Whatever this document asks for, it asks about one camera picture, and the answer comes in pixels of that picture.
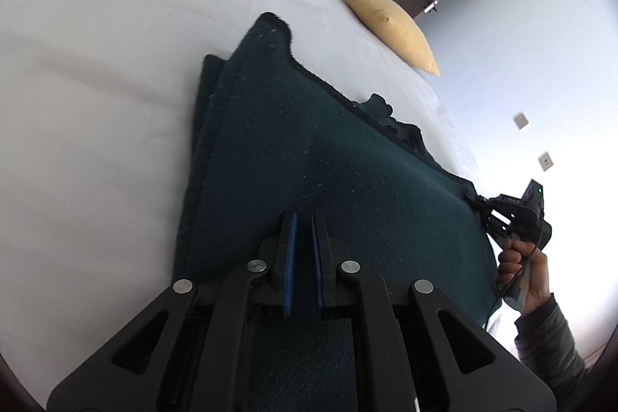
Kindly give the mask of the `grey right sleeve forearm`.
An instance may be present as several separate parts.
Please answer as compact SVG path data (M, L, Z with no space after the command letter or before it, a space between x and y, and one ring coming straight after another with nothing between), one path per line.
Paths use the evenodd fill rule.
M554 394L561 408L587 377L584 360L554 295L533 312L515 321L514 342L520 361Z

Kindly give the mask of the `person's right hand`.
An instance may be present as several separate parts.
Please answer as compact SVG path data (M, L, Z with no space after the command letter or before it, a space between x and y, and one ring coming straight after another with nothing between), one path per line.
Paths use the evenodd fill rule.
M507 238L503 251L497 256L496 285L500 293L514 287L517 282L526 291L521 310L527 316L539 309L550 297L548 259L532 242Z

